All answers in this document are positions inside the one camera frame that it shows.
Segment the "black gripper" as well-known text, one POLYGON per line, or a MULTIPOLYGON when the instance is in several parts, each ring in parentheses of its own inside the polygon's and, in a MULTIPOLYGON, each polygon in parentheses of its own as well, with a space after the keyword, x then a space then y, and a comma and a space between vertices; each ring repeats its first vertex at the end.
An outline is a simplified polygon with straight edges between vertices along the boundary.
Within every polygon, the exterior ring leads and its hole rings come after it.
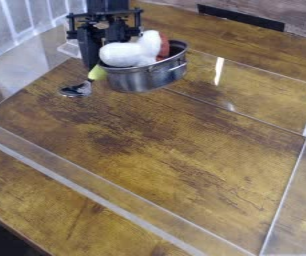
POLYGON ((98 63, 103 36, 111 43, 127 42, 141 34, 141 13, 141 8, 130 7, 129 0, 86 0, 86 11, 66 15, 66 38, 77 39, 87 69, 98 63))

